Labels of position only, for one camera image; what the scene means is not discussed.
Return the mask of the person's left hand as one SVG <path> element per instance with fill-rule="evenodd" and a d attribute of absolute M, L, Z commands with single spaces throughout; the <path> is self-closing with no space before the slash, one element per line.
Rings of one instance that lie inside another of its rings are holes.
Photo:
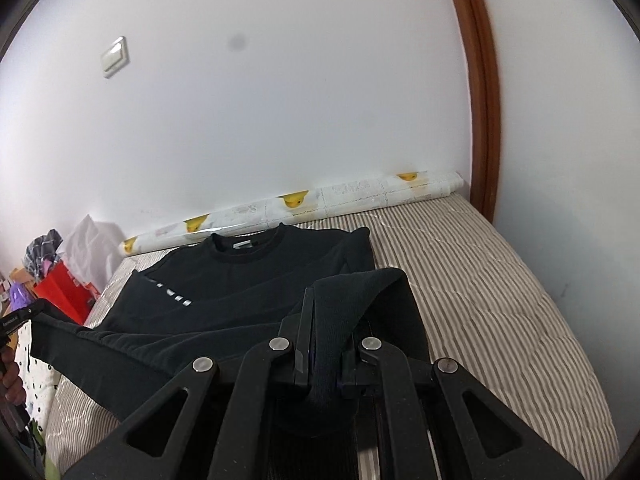
<path fill-rule="evenodd" d="M 6 371 L 1 374 L 1 383 L 4 390 L 6 402 L 14 405 L 21 405 L 26 400 L 26 391 L 20 377 L 20 368 L 15 362 L 14 351 L 7 346 L 1 349 L 1 362 Z"/>

